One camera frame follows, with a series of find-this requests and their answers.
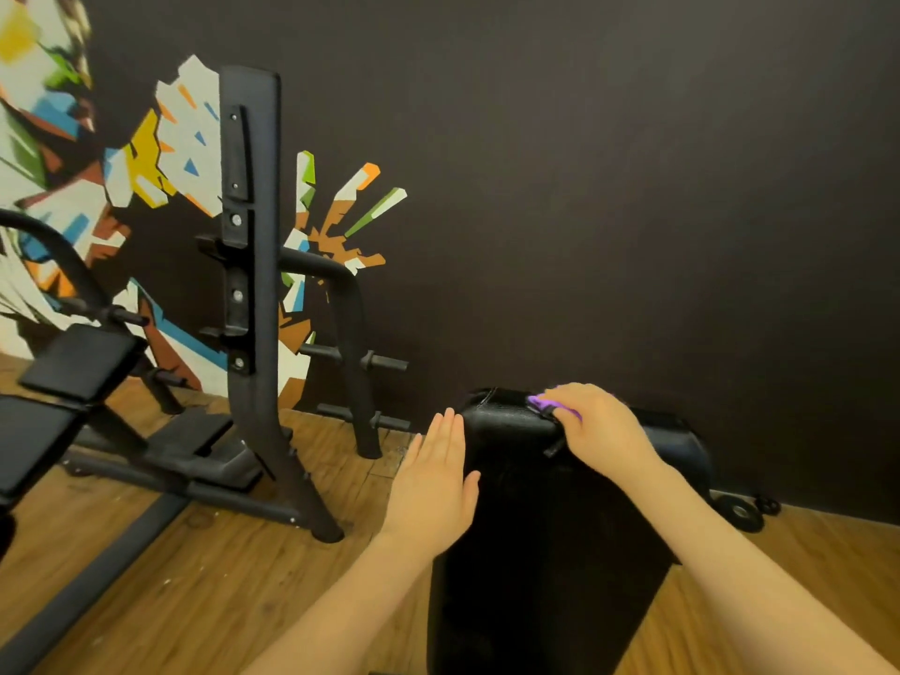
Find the person's right hand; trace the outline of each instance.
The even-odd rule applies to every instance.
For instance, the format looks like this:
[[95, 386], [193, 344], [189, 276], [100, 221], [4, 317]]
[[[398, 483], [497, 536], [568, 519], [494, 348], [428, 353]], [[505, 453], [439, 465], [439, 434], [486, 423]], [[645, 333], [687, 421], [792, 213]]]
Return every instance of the person's right hand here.
[[581, 415], [557, 408], [554, 416], [565, 429], [569, 450], [584, 464], [623, 488], [640, 478], [648, 466], [662, 464], [632, 411], [605, 390], [586, 383], [568, 383], [546, 390], [541, 398], [555, 400]]

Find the painted arm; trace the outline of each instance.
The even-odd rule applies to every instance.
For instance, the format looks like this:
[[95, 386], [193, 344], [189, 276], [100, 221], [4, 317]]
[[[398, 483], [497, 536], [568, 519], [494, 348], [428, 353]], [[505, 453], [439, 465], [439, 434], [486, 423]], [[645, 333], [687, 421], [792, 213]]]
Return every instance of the painted arm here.
[[665, 464], [632, 414], [596, 386], [543, 395], [576, 410], [555, 415], [569, 448], [621, 487], [697, 581], [744, 662], [765, 675], [897, 675], [897, 670], [802, 585], [716, 514]]
[[355, 675], [416, 578], [472, 524], [480, 474], [464, 481], [464, 458], [463, 418], [447, 409], [412, 440], [381, 532], [245, 675]]

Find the mural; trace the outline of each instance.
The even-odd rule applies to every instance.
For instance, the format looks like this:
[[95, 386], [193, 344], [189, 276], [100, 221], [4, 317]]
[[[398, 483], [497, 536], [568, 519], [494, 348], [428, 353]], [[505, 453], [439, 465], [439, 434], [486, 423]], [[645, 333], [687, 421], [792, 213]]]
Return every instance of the mural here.
[[[53, 226], [88, 266], [110, 259], [129, 239], [117, 209], [146, 204], [165, 213], [177, 194], [208, 218], [197, 234], [215, 227], [221, 213], [219, 77], [196, 56], [178, 67], [172, 83], [158, 82], [156, 104], [120, 147], [94, 139], [93, 80], [86, 48], [91, 27], [80, 0], [0, 0], [0, 205], [21, 210]], [[345, 216], [380, 174], [364, 164], [335, 194], [321, 227], [309, 221], [315, 195], [315, 157], [297, 155], [296, 216], [285, 241], [314, 251], [354, 273], [384, 265], [382, 255], [347, 248], [346, 241], [403, 201], [394, 188], [352, 225]], [[296, 405], [303, 393], [309, 357], [300, 346], [315, 337], [303, 316], [308, 285], [301, 274], [282, 275], [285, 295], [279, 312], [279, 406]], [[62, 330], [82, 317], [60, 312], [59, 298], [74, 289], [43, 246], [27, 235], [0, 227], [0, 352], [32, 357], [25, 330], [31, 325]], [[181, 374], [192, 388], [227, 394], [225, 353], [209, 347], [165, 317], [135, 279], [114, 302], [150, 319], [129, 326], [145, 338], [154, 364]]]

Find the black leather pad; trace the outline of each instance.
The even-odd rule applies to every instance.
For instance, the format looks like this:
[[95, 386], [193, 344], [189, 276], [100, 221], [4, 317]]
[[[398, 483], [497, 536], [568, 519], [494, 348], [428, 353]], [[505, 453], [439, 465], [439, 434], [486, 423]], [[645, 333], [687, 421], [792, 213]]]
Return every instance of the black leather pad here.
[[0, 396], [0, 499], [11, 507], [53, 466], [84, 425], [84, 413]]
[[75, 324], [38, 355], [19, 384], [79, 402], [102, 402], [146, 348], [147, 341], [131, 334]]
[[431, 675], [613, 673], [671, 566], [618, 487], [567, 449], [546, 456], [562, 428], [525, 397], [478, 391], [460, 410], [480, 497], [435, 561]]

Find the dark wall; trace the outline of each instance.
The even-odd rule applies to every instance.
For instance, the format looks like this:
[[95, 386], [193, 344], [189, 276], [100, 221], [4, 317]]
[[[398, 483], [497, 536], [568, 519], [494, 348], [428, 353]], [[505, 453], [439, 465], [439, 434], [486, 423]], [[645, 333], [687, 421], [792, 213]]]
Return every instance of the dark wall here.
[[365, 230], [385, 412], [593, 382], [724, 487], [900, 522], [900, 0], [84, 1], [108, 140], [196, 54], [283, 77], [285, 233], [301, 149], [410, 193]]

